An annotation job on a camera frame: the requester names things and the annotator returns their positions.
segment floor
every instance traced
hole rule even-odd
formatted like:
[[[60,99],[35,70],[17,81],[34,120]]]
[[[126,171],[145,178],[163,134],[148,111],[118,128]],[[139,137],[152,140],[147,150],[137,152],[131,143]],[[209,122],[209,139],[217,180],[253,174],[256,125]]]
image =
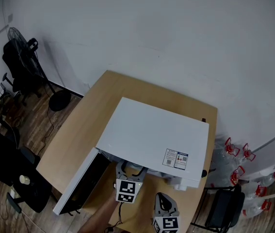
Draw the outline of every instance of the floor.
[[[16,126],[20,131],[20,146],[26,146],[30,148],[34,153],[38,154],[41,148],[44,146],[45,136],[48,136],[52,130],[52,125],[47,117],[50,117],[54,130],[50,136],[46,139],[46,147],[49,142],[55,136],[58,129],[64,123],[65,119],[69,116],[70,112],[80,101],[80,98],[72,96],[71,103],[68,107],[60,112],[48,111],[49,97],[46,92],[51,95],[51,91],[46,87],[46,92],[43,87],[39,92],[42,97],[38,99],[35,95],[30,95],[26,101],[27,106],[12,106],[7,114],[7,121],[12,126]],[[73,213],[73,216],[68,214],[56,216],[52,209],[55,206],[55,201],[50,198],[47,206],[41,213],[35,213],[31,210],[27,204],[21,203],[20,207],[23,212],[43,231],[36,227],[26,216],[22,217],[22,214],[18,214],[6,203],[6,193],[10,191],[10,187],[0,182],[0,233],[76,233],[81,225],[87,221],[90,217],[89,214],[81,210],[81,213]],[[269,193],[275,192],[275,184],[269,189]],[[203,206],[202,213],[197,223],[203,224],[205,221],[213,195],[207,196],[205,206]],[[252,218],[252,219],[240,219],[238,224],[229,230],[231,233],[272,233],[272,226],[275,223],[275,200],[272,200],[272,209],[268,212]],[[188,231],[195,233],[207,232],[205,230],[198,229],[197,227],[190,226]]]

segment water bottle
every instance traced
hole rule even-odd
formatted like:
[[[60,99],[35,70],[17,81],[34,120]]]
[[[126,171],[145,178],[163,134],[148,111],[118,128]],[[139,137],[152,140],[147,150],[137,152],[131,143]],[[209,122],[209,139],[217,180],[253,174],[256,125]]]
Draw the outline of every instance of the water bottle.
[[[245,194],[246,200],[252,200],[258,197],[263,197],[267,193],[267,188],[261,186],[257,182],[250,182],[242,185],[242,192]]]
[[[243,147],[242,154],[239,154],[235,157],[236,164],[242,165],[245,161],[253,161],[255,159],[256,155],[252,153],[251,150],[248,149],[248,143],[246,143]]]
[[[243,209],[243,216],[245,218],[251,218],[259,215],[263,211],[268,211],[271,208],[271,202],[267,200],[259,200],[255,202],[252,206]]]
[[[233,166],[226,166],[225,170],[219,168],[209,173],[207,187],[235,186],[244,173],[245,170],[242,166],[238,166],[236,169]]]
[[[269,187],[275,182],[275,172],[268,176],[260,177],[255,179],[256,182],[260,182],[261,186]]]
[[[238,156],[239,152],[240,149],[231,144],[231,137],[228,138],[224,145],[216,143],[211,158],[210,169],[217,169],[221,166],[236,163],[235,157]]]

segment wooden table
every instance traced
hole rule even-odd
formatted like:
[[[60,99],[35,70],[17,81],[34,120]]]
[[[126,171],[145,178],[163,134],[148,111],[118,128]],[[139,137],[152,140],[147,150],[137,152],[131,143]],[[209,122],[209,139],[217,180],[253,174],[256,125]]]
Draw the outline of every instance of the wooden table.
[[[210,167],[215,140],[217,109],[182,94],[143,82],[115,72],[106,71],[79,102],[55,135],[44,153],[37,170],[61,193],[96,146],[120,99],[126,97],[210,124],[204,169]],[[86,211],[94,213],[111,194],[115,181],[115,165],[111,164],[85,204]],[[181,231],[186,232],[200,201],[206,178],[199,188],[176,191],[162,178],[147,174],[134,204],[122,206],[123,224],[119,228],[132,233],[153,233],[151,218],[157,192],[172,197],[178,204]],[[116,209],[110,223],[118,221]]]

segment sticker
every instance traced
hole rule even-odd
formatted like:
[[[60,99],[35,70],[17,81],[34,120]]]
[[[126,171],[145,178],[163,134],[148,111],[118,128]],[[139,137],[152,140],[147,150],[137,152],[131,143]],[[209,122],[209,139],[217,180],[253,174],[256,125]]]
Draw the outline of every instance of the sticker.
[[[132,203],[133,199],[134,199],[134,195],[119,194],[118,196],[118,201],[122,201],[122,202]]]
[[[163,159],[162,165],[174,167],[176,157],[177,157],[177,151],[166,149],[165,157]]]
[[[182,152],[177,152],[177,158],[175,160],[174,167],[178,168],[178,169],[185,170],[187,161],[188,161],[188,154],[182,153]]]
[[[159,227],[157,221],[154,222],[153,227],[155,228],[156,233],[160,232],[160,227]]]
[[[167,217],[163,219],[164,229],[178,228],[177,217]]]
[[[121,181],[119,192],[135,194],[135,183],[128,182],[128,181]]]

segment office chair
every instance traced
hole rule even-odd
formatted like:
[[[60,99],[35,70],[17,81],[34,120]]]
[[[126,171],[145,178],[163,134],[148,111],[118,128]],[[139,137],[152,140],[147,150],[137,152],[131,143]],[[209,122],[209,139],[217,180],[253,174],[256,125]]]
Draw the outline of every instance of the office chair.
[[[0,134],[0,181],[8,186],[13,185],[21,196],[14,199],[7,194],[8,201],[19,213],[20,202],[26,202],[34,211],[41,212],[51,195],[51,184],[36,170],[39,161],[39,156],[28,148],[22,147],[18,150],[15,143]],[[19,180],[21,175],[29,177],[31,183],[22,184]]]
[[[24,95],[22,104],[26,106],[25,98],[30,92],[35,93],[38,98],[41,97],[41,94],[37,92],[37,87],[41,82],[39,81],[39,76],[32,75],[35,70],[32,70],[32,73],[28,70],[28,68],[31,68],[32,65],[30,63],[24,63],[21,61],[20,56],[15,49],[16,44],[14,43],[14,41],[16,40],[10,40],[3,47],[4,54],[2,56],[2,59],[9,67],[9,70],[14,80],[13,82],[11,82],[7,78],[7,73],[4,74],[2,80],[6,80],[12,86],[13,92],[20,91]]]
[[[191,225],[212,232],[226,233],[229,228],[237,224],[242,211],[245,194],[241,192],[241,186],[237,184],[234,187],[204,188],[204,190],[218,191],[215,194],[205,226],[196,224],[196,220],[201,212],[207,192],[204,194],[198,214]]]

